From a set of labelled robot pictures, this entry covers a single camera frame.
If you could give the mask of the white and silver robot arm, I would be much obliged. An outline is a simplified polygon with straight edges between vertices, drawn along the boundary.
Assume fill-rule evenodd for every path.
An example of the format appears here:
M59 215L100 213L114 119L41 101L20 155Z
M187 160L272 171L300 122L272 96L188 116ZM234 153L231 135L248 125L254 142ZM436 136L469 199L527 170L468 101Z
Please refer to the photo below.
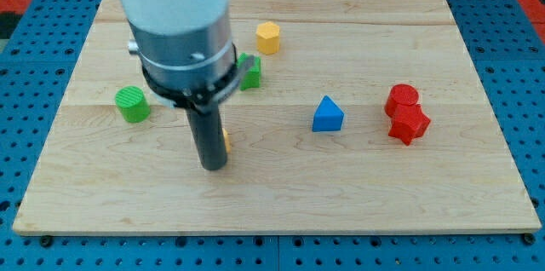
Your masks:
M210 112L238 87L228 0L120 0L150 89L172 107Z

